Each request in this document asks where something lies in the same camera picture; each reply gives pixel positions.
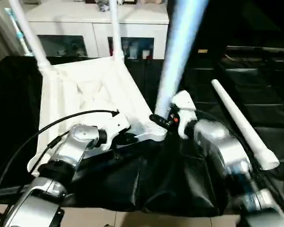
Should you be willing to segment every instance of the shelf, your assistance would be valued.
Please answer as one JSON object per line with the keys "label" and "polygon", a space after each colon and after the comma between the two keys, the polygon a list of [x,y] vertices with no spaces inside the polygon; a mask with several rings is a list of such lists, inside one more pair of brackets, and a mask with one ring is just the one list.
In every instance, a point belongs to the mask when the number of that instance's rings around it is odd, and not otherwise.
{"label": "shelf", "polygon": [[[136,4],[118,6],[120,24],[167,25],[165,4]],[[100,12],[96,4],[73,0],[49,0],[27,12],[30,22],[110,23],[110,13]]]}

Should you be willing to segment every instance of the toothbrush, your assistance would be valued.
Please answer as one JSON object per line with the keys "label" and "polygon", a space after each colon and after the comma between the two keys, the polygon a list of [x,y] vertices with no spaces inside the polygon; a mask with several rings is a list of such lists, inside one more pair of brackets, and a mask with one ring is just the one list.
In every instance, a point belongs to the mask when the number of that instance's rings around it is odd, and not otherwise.
{"label": "toothbrush", "polygon": [[27,44],[25,43],[23,33],[20,31],[20,29],[18,28],[18,25],[16,24],[16,21],[15,21],[15,18],[14,18],[14,15],[13,15],[11,9],[5,8],[5,11],[9,15],[9,18],[10,18],[11,22],[13,23],[13,26],[16,30],[17,38],[20,41],[20,43],[21,43],[21,45],[24,49],[25,56],[33,56],[32,53],[29,51]]}

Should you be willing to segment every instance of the dark background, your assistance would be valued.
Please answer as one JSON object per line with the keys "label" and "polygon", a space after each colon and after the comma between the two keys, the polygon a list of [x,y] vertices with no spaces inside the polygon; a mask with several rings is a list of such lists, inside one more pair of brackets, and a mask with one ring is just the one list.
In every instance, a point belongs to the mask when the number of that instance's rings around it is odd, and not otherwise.
{"label": "dark background", "polygon": [[[168,0],[170,20],[175,2]],[[208,55],[218,61],[226,52],[234,56],[269,55],[284,59],[284,50],[263,53],[263,47],[284,48],[284,0],[210,0],[189,60]],[[207,49],[208,53],[197,54],[199,49]]]}

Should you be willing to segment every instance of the white tube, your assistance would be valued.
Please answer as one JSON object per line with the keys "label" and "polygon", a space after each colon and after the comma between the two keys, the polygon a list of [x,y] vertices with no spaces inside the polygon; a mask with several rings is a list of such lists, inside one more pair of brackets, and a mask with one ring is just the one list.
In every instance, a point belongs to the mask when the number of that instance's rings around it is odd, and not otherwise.
{"label": "white tube", "polygon": [[231,117],[235,121],[237,127],[243,134],[246,142],[253,151],[255,158],[262,166],[263,170],[271,170],[279,166],[280,162],[275,154],[269,150],[264,142],[261,140],[257,132],[250,125],[240,109],[236,106],[231,97],[227,94],[225,89],[219,83],[218,80],[212,80],[212,85],[218,93],[220,99],[223,101],[226,109],[230,113]]}
{"label": "white tube", "polygon": [[21,7],[20,0],[9,0],[9,3],[24,33],[24,36],[27,42],[32,48],[32,51],[38,63],[38,67],[40,69],[50,67],[51,64],[46,58],[45,51],[41,45],[39,38],[36,36],[36,34],[32,31],[32,29],[29,26],[29,23],[25,17],[24,11]]}
{"label": "white tube", "polygon": [[119,26],[116,0],[109,0],[109,10],[113,26],[114,58],[117,57],[124,60],[124,54],[121,47],[120,26]]}
{"label": "white tube", "polygon": [[155,110],[155,114],[164,118],[168,116],[170,101],[178,89],[207,3],[208,0],[176,1]]}

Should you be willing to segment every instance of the white cabinet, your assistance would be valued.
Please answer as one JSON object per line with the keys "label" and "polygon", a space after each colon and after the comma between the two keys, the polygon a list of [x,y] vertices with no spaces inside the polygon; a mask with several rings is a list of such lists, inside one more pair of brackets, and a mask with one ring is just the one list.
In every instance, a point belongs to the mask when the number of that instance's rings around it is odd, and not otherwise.
{"label": "white cabinet", "polygon": [[[143,50],[146,50],[152,54],[152,58],[164,59],[167,28],[168,25],[120,24],[122,49],[123,51],[124,48],[130,49],[136,44],[138,45],[135,47],[138,51],[138,58],[141,58]],[[109,42],[111,41],[110,37],[113,36],[112,25],[95,23],[94,32],[99,57],[110,56],[112,45]],[[130,55],[129,51],[124,55],[125,57]]]}
{"label": "white cabinet", "polygon": [[[169,18],[165,4],[118,7],[120,35],[126,58],[163,59]],[[96,4],[47,0],[27,12],[48,56],[106,57],[112,52],[110,12]]]}
{"label": "white cabinet", "polygon": [[89,23],[30,22],[48,56],[99,57],[93,25]]}

